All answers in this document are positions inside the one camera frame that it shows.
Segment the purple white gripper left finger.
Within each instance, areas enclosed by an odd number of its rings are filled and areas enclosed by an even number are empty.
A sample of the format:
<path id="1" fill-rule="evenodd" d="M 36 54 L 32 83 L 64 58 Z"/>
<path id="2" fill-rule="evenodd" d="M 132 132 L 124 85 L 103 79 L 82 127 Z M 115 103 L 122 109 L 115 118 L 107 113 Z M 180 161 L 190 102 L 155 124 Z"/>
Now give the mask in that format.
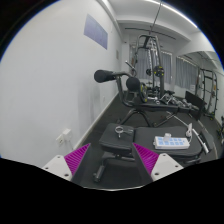
<path id="1" fill-rule="evenodd" d="M 68 181 L 80 181 L 90 152 L 91 144 L 88 143 L 65 156 L 56 155 L 42 169 Z"/>

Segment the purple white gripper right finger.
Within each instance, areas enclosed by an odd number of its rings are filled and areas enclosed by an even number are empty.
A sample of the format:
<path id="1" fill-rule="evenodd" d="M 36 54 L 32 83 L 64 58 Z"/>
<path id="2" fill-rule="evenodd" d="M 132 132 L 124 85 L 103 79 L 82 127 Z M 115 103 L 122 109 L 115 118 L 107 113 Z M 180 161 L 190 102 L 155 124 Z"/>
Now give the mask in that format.
<path id="1" fill-rule="evenodd" d="M 182 169 L 168 154 L 157 154 L 136 143 L 132 144 L 132 154 L 143 182 L 154 182 Z"/>

